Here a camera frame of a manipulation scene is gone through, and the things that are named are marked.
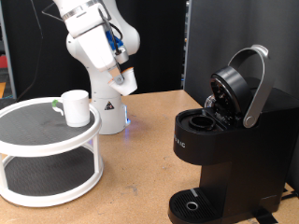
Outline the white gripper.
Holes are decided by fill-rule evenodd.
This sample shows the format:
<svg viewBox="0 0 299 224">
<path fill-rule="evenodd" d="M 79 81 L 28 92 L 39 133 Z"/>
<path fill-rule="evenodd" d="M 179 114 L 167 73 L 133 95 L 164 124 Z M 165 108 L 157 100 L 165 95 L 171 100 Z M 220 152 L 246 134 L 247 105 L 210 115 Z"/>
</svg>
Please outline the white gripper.
<svg viewBox="0 0 299 224">
<path fill-rule="evenodd" d="M 78 42 L 100 72 L 108 70 L 112 79 L 119 85 L 124 82 L 119 66 L 116 64 L 113 52 L 107 41 L 105 29 L 97 26 L 78 37 Z"/>
</svg>

